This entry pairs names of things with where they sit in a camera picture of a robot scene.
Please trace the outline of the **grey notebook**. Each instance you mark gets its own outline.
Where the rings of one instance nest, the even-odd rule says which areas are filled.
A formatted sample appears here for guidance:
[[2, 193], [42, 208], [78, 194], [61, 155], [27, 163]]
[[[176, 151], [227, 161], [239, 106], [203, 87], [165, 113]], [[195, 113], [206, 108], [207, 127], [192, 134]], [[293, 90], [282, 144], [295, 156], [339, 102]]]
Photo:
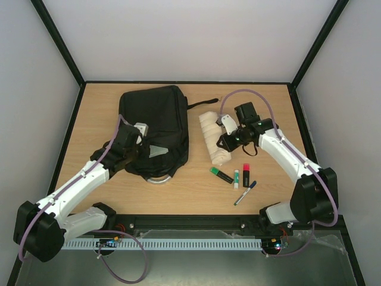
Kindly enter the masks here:
[[161, 156], [168, 153], [168, 148], [159, 147], [156, 145], [149, 146], [149, 158], [153, 158], [156, 156]]

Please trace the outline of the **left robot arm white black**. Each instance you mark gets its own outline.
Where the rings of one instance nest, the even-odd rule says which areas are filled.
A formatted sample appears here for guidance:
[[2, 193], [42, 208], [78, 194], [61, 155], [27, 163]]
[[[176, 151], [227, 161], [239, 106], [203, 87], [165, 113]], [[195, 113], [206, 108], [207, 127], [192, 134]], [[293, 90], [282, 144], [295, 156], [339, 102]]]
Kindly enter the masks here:
[[111, 141], [96, 150], [61, 188], [37, 203], [26, 201], [18, 208], [13, 240], [19, 245], [20, 260], [26, 251], [47, 262], [67, 241], [99, 229], [113, 229], [116, 212], [104, 203], [96, 203], [81, 213], [72, 214], [72, 210], [137, 158], [147, 131], [144, 123], [119, 123]]

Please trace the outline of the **black student backpack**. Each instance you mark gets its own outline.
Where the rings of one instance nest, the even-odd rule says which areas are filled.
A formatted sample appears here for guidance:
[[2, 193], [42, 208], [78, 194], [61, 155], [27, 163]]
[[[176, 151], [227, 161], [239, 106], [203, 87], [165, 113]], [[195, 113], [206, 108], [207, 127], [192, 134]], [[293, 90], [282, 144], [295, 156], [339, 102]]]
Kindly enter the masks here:
[[149, 146], [168, 148], [168, 153], [128, 164], [125, 170], [149, 183], [164, 184], [189, 158], [188, 110], [201, 104], [217, 103], [217, 98], [191, 105], [176, 85], [125, 92], [118, 113], [131, 124], [145, 123], [148, 133], [143, 141]]

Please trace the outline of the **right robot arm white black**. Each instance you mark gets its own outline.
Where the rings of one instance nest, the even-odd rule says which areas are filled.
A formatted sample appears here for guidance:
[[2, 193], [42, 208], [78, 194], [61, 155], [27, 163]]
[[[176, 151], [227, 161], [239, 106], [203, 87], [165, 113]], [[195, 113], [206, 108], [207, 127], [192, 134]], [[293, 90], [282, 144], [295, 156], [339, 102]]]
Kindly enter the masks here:
[[261, 119], [252, 103], [235, 107], [238, 120], [219, 114], [217, 122], [225, 133], [217, 146], [232, 152], [238, 147], [254, 144], [267, 152], [295, 184], [289, 201], [263, 208], [260, 228], [270, 234], [281, 223], [316, 223], [334, 226], [338, 221], [338, 184], [331, 168], [323, 169], [304, 156], [284, 136], [274, 117]]

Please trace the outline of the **cream fabric pencil case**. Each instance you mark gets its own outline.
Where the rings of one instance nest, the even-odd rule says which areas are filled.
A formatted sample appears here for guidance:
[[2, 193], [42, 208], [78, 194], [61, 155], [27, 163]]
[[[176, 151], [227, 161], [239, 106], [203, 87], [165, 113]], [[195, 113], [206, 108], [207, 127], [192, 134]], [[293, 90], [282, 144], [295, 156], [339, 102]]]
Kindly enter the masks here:
[[199, 116], [202, 134], [213, 165], [221, 166], [231, 160], [231, 155], [226, 150], [217, 146], [217, 141], [222, 135], [222, 129], [217, 124], [218, 114], [208, 111]]

